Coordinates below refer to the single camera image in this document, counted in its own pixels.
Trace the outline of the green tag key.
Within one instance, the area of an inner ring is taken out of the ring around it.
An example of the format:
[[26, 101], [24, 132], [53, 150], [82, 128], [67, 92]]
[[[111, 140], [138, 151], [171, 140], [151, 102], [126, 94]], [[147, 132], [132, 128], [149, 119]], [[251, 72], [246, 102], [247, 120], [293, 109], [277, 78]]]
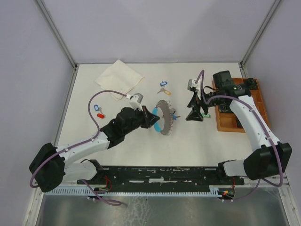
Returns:
[[202, 116], [204, 117], [204, 118], [211, 118], [211, 115], [208, 113], [208, 114], [205, 114], [205, 113], [201, 113], [202, 114]]

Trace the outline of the blue handled key organiser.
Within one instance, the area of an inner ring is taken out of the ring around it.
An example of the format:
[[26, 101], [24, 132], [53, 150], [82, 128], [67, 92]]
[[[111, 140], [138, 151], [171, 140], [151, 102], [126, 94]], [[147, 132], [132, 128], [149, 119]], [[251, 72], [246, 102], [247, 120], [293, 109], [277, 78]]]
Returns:
[[176, 110], [171, 107], [170, 101], [159, 100], [152, 110], [152, 113], [159, 117], [159, 120], [154, 124], [155, 131], [163, 136], [169, 136], [173, 129], [175, 112]]

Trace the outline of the red tag key bunch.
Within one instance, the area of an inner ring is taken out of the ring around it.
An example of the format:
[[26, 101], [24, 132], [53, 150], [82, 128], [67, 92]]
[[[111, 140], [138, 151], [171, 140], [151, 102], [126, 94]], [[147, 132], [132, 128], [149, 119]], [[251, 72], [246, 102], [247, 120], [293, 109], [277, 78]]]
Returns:
[[178, 118], [180, 118], [179, 115], [176, 115], [177, 111], [174, 108], [172, 108], [171, 112], [172, 112], [172, 119], [174, 121], [176, 121]]

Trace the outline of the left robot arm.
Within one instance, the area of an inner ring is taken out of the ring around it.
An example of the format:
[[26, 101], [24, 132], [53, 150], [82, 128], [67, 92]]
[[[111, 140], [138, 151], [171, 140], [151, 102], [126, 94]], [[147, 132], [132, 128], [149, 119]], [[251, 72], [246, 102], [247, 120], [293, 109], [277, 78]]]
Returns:
[[148, 111], [124, 107], [106, 126], [95, 135], [77, 144], [53, 146], [44, 144], [31, 162], [30, 186], [46, 193], [57, 188], [62, 182], [91, 180], [98, 184], [103, 181], [104, 172], [96, 160], [78, 161], [93, 153], [110, 149], [124, 141], [125, 135], [137, 128], [148, 129], [159, 116]]

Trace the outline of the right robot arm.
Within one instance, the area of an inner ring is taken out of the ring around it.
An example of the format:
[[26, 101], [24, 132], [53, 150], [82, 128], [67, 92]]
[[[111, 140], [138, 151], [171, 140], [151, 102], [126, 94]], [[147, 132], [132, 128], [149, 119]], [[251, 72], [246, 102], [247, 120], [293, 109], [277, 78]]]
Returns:
[[191, 112], [187, 121], [203, 121], [204, 114], [208, 114], [210, 107], [227, 105], [238, 118], [246, 132], [252, 153], [244, 160], [229, 160], [219, 163], [216, 180], [227, 184], [233, 177], [247, 177], [250, 180], [268, 180], [271, 176], [279, 176], [280, 187], [283, 184], [285, 169], [292, 154], [288, 143], [282, 143], [270, 130], [260, 112], [255, 106], [250, 86], [244, 82], [236, 84], [229, 71], [218, 72], [213, 75], [215, 89], [204, 92], [204, 75], [202, 70], [197, 78], [188, 81], [187, 89], [193, 96], [187, 107]]

